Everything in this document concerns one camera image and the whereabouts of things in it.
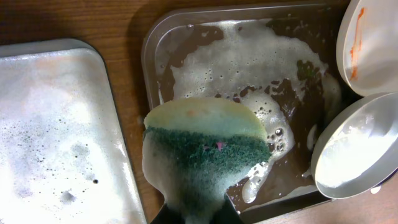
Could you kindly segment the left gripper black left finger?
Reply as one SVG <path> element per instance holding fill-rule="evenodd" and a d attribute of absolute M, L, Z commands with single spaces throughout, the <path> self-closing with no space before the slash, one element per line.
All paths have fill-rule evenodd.
<path fill-rule="evenodd" d="M 150 224 L 185 224 L 185 219 L 165 203 Z"/>

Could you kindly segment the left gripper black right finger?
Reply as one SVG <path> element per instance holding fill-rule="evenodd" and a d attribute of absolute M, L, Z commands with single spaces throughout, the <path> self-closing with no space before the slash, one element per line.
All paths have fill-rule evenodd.
<path fill-rule="evenodd" d="M 243 224 L 229 197 L 225 194 L 222 207 L 215 212 L 210 224 Z"/>

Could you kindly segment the green yellow sponge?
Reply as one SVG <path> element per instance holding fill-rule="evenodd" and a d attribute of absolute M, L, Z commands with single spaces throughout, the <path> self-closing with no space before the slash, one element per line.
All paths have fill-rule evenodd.
<path fill-rule="evenodd" d="M 142 170 L 185 223 L 210 223 L 227 189 L 271 158 L 266 129 L 222 98 L 168 101 L 144 119 Z"/>

